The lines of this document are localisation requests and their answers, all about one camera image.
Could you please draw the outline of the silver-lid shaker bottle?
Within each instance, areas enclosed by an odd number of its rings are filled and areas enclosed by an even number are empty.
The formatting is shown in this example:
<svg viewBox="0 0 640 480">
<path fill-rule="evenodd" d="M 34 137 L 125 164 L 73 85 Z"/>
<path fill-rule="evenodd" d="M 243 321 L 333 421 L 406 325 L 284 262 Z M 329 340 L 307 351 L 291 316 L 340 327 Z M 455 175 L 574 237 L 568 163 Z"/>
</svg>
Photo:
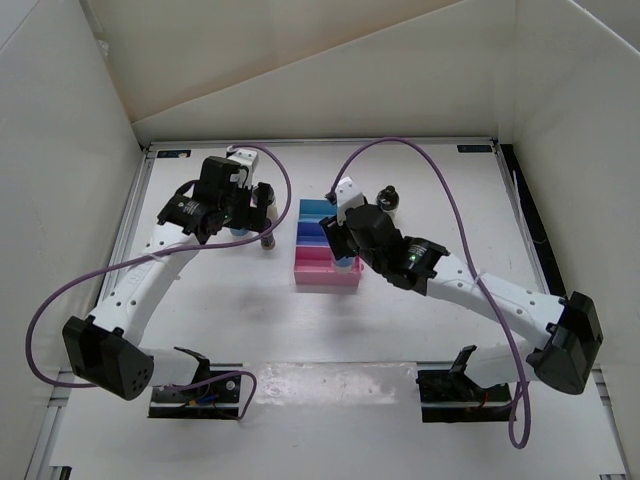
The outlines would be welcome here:
<svg viewBox="0 0 640 480">
<path fill-rule="evenodd" d="M 229 231 L 234 237 L 245 237 L 251 233 L 251 231 L 245 227 L 230 227 Z"/>
<path fill-rule="evenodd" d="M 332 266 L 336 273 L 346 275 L 357 272 L 354 257 L 344 257 L 341 259 L 332 259 Z"/>
</svg>

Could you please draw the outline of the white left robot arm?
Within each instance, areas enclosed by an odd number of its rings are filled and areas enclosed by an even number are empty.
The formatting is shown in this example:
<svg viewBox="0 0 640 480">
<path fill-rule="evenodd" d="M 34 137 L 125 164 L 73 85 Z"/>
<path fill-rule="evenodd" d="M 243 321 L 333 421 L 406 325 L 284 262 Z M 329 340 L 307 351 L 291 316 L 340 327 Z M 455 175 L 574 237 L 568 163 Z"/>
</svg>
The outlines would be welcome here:
<svg viewBox="0 0 640 480">
<path fill-rule="evenodd" d="M 181 185 L 157 216 L 142 256 L 85 318 L 70 318 L 62 337 L 73 373 L 124 400 L 174 384 L 188 400 L 206 395 L 208 361 L 185 348 L 143 350 L 144 331 L 181 270 L 221 229 L 261 233 L 269 226 L 272 189 L 253 183 L 254 150 L 209 156 L 200 176 Z"/>
</svg>

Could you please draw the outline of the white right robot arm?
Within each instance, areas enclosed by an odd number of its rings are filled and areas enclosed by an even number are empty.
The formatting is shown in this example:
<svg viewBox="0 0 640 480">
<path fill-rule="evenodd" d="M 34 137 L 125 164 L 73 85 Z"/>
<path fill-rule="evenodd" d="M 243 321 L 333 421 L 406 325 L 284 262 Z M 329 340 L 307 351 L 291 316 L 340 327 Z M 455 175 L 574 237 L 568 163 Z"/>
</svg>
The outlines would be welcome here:
<svg viewBox="0 0 640 480">
<path fill-rule="evenodd" d="M 357 257 L 396 288 L 506 324 L 523 339 L 518 353 L 534 380 L 569 395 L 584 391 L 603 343 L 589 296 L 574 292 L 558 297 L 492 275 L 474 275 L 445 247 L 402 235 L 391 217 L 372 204 L 319 224 L 336 259 Z"/>
</svg>

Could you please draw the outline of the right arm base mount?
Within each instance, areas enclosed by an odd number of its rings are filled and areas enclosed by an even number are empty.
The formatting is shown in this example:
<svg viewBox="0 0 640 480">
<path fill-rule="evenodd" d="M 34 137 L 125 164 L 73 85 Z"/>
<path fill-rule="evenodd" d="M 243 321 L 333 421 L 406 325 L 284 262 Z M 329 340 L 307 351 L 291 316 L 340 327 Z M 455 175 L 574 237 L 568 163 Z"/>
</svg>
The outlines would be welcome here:
<svg viewBox="0 0 640 480">
<path fill-rule="evenodd" d="M 507 384 L 488 389 L 458 384 L 448 370 L 421 369 L 417 372 L 423 423 L 501 423 L 507 422 L 512 395 Z"/>
</svg>

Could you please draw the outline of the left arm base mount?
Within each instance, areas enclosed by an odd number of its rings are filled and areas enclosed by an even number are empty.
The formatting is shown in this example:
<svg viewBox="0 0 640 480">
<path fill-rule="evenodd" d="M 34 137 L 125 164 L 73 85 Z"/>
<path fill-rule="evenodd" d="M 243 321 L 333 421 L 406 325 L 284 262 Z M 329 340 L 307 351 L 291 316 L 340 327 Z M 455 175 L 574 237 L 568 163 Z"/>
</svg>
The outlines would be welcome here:
<svg viewBox="0 0 640 480">
<path fill-rule="evenodd" d="M 149 419 L 236 420 L 240 416 L 241 375 L 237 366 L 213 366 L 208 377 L 218 378 L 206 386 L 189 390 L 154 387 L 148 406 Z"/>
</svg>

